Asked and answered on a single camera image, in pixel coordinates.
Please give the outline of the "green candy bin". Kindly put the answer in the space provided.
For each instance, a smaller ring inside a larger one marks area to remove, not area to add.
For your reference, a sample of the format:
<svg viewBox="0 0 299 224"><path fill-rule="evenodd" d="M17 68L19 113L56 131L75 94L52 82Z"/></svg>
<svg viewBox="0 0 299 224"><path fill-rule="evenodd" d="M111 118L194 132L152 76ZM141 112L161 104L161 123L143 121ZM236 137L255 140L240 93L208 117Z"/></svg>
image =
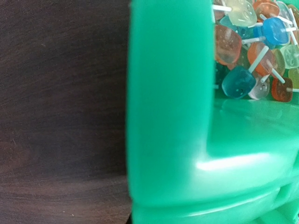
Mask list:
<svg viewBox="0 0 299 224"><path fill-rule="evenodd" d="M299 95L213 88L211 1L134 0L126 148L134 224L296 224Z"/></svg>

